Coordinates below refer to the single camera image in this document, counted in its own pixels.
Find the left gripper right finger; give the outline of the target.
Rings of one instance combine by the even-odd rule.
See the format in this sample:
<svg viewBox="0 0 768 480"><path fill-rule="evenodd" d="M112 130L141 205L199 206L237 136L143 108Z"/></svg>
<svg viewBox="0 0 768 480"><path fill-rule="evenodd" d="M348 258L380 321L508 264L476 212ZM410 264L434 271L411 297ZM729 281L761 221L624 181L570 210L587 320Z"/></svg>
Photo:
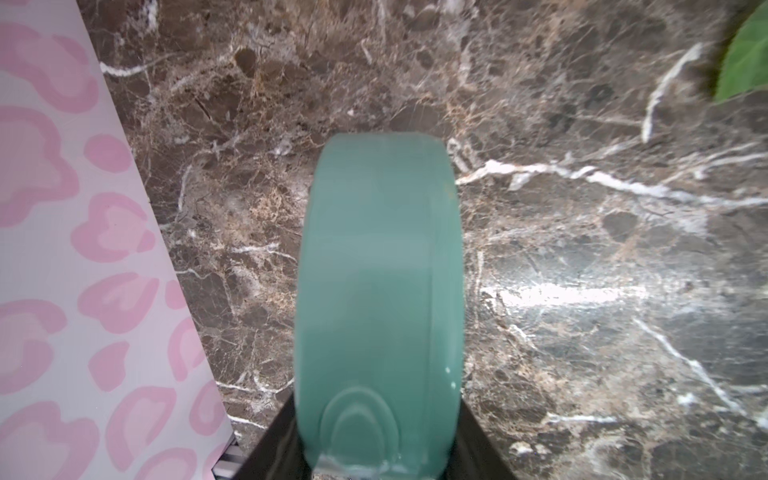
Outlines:
<svg viewBox="0 0 768 480"><path fill-rule="evenodd" d="M462 400L454 444L446 466L447 480L517 480Z"/></svg>

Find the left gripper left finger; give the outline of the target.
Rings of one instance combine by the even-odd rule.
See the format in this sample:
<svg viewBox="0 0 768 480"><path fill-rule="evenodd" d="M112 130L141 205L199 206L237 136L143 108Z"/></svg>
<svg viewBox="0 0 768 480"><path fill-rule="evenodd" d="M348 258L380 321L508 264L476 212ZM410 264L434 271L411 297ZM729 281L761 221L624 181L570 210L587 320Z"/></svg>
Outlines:
<svg viewBox="0 0 768 480"><path fill-rule="evenodd" d="M296 421L294 395L288 398L233 479L303 479L303 444Z"/></svg>

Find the teal round alarm clock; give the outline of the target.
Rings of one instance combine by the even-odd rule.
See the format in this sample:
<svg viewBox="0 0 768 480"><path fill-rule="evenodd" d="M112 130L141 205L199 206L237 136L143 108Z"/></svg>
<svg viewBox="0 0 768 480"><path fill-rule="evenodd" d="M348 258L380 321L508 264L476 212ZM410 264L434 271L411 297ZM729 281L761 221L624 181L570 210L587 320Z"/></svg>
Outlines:
<svg viewBox="0 0 768 480"><path fill-rule="evenodd" d="M456 435L464 273L438 138L339 134L310 187L298 263L294 401L307 462L435 479Z"/></svg>

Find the large orange rose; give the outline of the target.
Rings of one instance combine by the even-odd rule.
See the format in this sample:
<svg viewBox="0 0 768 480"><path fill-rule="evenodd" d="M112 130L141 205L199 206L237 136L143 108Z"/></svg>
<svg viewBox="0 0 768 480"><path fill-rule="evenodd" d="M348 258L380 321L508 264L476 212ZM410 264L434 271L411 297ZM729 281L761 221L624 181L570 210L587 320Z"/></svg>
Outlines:
<svg viewBox="0 0 768 480"><path fill-rule="evenodd" d="M718 72L714 100L725 102L767 86L767 2L741 24Z"/></svg>

